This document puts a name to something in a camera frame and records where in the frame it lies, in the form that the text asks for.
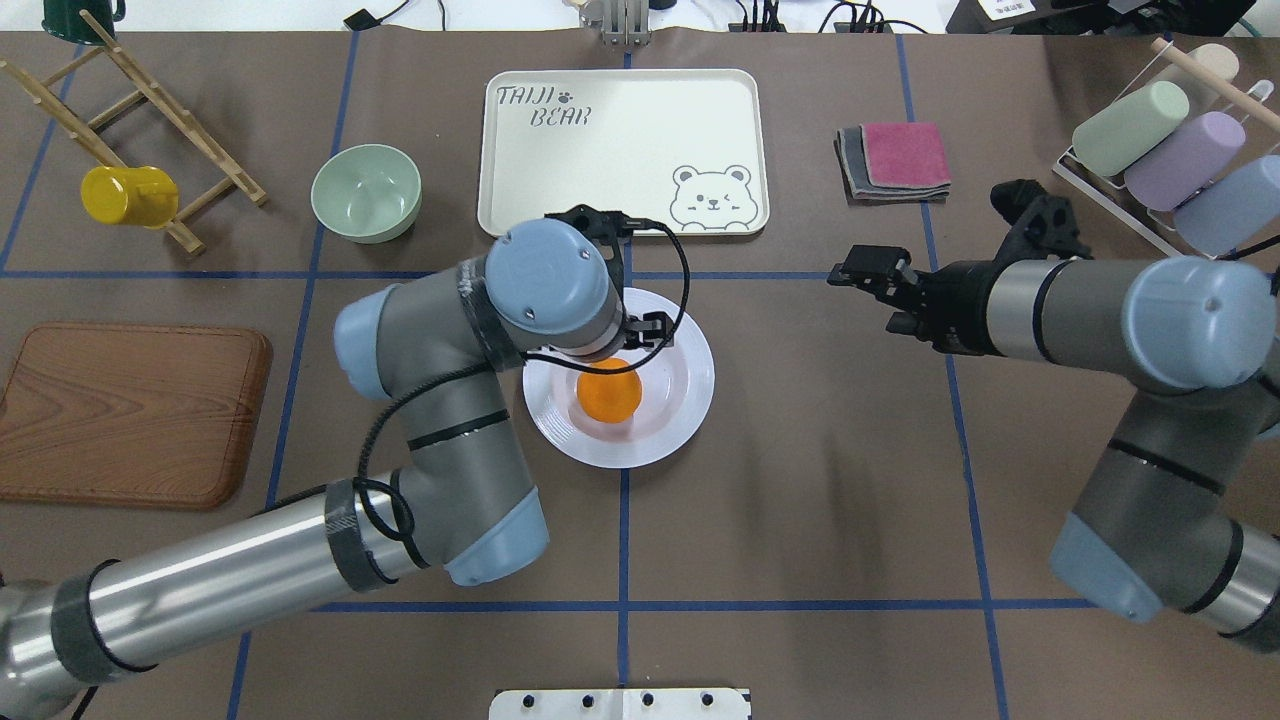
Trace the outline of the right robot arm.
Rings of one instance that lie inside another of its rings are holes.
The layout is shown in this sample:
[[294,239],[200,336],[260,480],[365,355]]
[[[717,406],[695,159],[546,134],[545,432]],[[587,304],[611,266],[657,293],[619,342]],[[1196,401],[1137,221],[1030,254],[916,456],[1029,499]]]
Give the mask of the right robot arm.
[[887,331],[942,354],[1121,377],[1134,396],[1059,533],[1050,565],[1132,623],[1165,609],[1277,652],[1277,536],[1224,514],[1251,448],[1277,436],[1277,302],[1236,261],[1002,250],[936,272],[856,245],[827,278],[892,307]]

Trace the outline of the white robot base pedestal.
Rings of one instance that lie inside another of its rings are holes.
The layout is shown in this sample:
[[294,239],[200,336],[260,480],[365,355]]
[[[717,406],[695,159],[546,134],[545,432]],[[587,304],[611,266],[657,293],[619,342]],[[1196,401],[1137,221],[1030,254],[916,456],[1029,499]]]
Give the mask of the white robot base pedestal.
[[749,691],[710,688],[571,688],[502,691],[489,719],[751,719]]

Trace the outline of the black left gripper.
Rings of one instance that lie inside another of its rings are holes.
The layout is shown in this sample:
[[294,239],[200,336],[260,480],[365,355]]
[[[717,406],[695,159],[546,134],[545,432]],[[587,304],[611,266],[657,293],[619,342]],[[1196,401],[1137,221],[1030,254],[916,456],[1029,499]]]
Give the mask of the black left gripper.
[[676,320],[666,311],[634,315],[625,305],[623,288],[622,242],[630,241],[639,231],[662,231],[668,234],[667,224],[650,218],[630,217],[617,210],[602,211],[586,205],[577,205],[567,211],[548,213],[545,218],[572,225],[590,243],[608,251],[603,260],[617,299],[618,329],[602,350],[584,355],[584,360],[600,361],[618,350],[646,350],[648,355],[631,366],[636,368],[675,341]]

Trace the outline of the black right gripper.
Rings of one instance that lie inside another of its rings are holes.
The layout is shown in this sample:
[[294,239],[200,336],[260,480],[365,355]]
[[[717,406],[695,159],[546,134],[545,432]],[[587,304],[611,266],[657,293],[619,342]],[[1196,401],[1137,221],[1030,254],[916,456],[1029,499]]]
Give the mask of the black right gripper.
[[996,265],[951,263],[937,272],[915,272],[910,261],[906,249],[854,245],[832,266],[827,284],[860,290],[893,307],[888,333],[911,336],[941,354],[997,355],[987,324]]

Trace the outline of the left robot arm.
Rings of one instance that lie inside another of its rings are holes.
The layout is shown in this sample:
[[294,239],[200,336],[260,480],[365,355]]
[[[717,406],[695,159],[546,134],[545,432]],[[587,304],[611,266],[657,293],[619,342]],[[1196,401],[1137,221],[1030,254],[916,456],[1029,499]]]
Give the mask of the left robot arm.
[[63,582],[4,587],[3,716],[83,708],[169,659],[425,568],[480,585],[534,562],[548,527],[500,374],[664,354],[686,307],[637,315],[625,301],[622,245],[645,232],[687,263],[666,223],[577,205],[344,307],[335,356],[380,404],[355,456],[288,493],[280,442],[275,496],[255,515]]

